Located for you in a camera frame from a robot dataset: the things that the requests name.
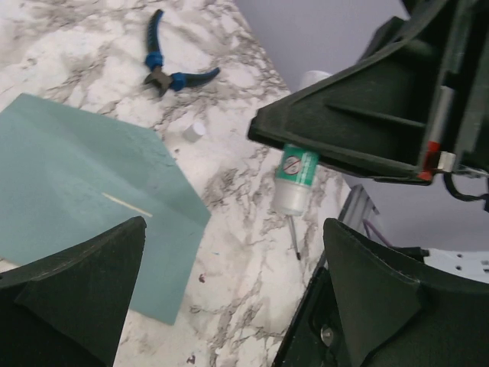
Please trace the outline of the light blue envelope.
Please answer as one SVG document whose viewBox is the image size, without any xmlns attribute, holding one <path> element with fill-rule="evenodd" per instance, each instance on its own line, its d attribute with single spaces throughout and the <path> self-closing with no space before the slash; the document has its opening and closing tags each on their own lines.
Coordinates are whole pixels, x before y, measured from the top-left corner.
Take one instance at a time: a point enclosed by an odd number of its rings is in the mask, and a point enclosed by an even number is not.
<svg viewBox="0 0 489 367">
<path fill-rule="evenodd" d="M 135 216 L 147 228 L 131 308 L 174 324 L 210 213 L 157 134 L 29 94 L 2 110 L 4 259 L 26 265 Z"/>
</svg>

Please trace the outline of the cream lined letter paper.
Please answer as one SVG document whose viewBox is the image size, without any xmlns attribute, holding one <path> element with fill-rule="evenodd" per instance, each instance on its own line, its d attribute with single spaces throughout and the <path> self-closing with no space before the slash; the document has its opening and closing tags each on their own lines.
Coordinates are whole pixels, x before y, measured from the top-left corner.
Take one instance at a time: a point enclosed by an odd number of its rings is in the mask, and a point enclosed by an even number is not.
<svg viewBox="0 0 489 367">
<path fill-rule="evenodd" d="M 108 193 L 102 193 L 102 195 L 105 198 L 107 198 L 108 200 L 111 200 L 112 202 L 117 203 L 118 205 L 121 205 L 121 206 L 126 207 L 126 208 L 128 208 L 130 210 L 133 210 L 133 211 L 135 211 L 137 213 L 140 213 L 143 216 L 147 216 L 148 218 L 152 218 L 153 217 L 153 214 L 152 213 L 149 213 L 148 211 L 146 211 L 146 210 L 144 210 L 142 208 L 139 208 L 139 207 L 134 206 L 134 205 L 132 205 L 130 203 L 127 203 L 124 200 L 120 200 L 119 198 L 117 198 L 115 196 L 112 196 L 112 195 L 110 195 Z"/>
</svg>

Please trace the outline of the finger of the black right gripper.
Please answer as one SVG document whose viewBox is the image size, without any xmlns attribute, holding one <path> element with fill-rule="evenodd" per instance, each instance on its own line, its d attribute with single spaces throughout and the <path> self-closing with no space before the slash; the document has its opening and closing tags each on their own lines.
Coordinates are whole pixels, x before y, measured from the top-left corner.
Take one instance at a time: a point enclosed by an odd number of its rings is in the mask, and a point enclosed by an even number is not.
<svg viewBox="0 0 489 367">
<path fill-rule="evenodd" d="M 292 144 L 338 171 L 426 185 L 430 112 L 452 19 L 393 18 L 354 66 L 257 111 L 248 137 Z"/>
</svg>

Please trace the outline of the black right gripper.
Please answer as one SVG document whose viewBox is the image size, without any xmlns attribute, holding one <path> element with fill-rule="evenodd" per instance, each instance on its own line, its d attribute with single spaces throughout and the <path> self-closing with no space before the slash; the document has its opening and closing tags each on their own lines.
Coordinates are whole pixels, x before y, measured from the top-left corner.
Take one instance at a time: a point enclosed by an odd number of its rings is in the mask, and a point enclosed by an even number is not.
<svg viewBox="0 0 489 367">
<path fill-rule="evenodd" d="M 488 3 L 445 1 L 431 22 L 446 32 L 432 136 L 416 183 L 437 174 L 488 175 Z"/>
</svg>

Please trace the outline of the white glue stick cap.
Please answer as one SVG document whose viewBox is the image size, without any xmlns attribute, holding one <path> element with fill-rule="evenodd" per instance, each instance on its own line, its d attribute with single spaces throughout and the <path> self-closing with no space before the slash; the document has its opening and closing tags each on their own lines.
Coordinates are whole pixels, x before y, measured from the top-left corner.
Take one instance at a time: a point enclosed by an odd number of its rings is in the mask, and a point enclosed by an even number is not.
<svg viewBox="0 0 489 367">
<path fill-rule="evenodd" d="M 194 122 L 183 132 L 183 137 L 190 142 L 197 142 L 206 134 L 206 127 L 201 122 Z"/>
</svg>

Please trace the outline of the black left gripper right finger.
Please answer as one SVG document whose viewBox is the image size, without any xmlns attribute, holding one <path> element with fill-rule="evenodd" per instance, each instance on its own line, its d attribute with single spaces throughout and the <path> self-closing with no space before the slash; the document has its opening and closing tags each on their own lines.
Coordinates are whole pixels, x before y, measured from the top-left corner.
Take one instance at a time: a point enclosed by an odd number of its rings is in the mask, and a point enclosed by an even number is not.
<svg viewBox="0 0 489 367">
<path fill-rule="evenodd" d="M 488 286 L 384 247 L 337 219 L 325 257 L 353 366 L 486 366 Z"/>
</svg>

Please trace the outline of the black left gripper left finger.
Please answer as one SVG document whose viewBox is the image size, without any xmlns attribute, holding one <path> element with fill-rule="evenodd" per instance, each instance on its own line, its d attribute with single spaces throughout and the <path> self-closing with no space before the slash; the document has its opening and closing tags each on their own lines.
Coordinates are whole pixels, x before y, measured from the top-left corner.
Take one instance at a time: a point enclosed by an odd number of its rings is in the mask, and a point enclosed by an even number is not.
<svg viewBox="0 0 489 367">
<path fill-rule="evenodd" d="M 131 218 L 1 274 L 3 366 L 112 366 L 144 251 Z"/>
</svg>

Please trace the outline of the green white glue stick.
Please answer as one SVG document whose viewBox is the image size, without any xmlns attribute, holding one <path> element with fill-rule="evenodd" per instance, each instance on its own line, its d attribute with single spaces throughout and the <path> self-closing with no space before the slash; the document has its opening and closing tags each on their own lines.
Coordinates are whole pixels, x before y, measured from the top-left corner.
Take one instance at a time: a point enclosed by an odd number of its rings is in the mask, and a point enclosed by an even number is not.
<svg viewBox="0 0 489 367">
<path fill-rule="evenodd" d="M 303 214 L 318 163 L 317 153 L 291 144 L 284 146 L 274 178 L 275 211 L 288 216 Z"/>
</svg>

